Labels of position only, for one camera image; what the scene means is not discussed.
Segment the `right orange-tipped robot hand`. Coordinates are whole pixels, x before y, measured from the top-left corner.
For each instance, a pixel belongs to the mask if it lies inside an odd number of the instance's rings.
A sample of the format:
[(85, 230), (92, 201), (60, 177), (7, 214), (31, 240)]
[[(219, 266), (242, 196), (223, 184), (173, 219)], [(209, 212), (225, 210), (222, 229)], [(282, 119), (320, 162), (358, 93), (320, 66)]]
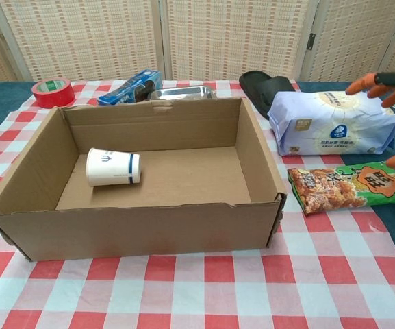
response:
[[(395, 106), (395, 72), (368, 73), (352, 82), (345, 90), (347, 95), (355, 95), (367, 90), (367, 97), (372, 99), (391, 92), (381, 103), (381, 107), (390, 108)], [(386, 165), (395, 169), (395, 156), (386, 160)]]

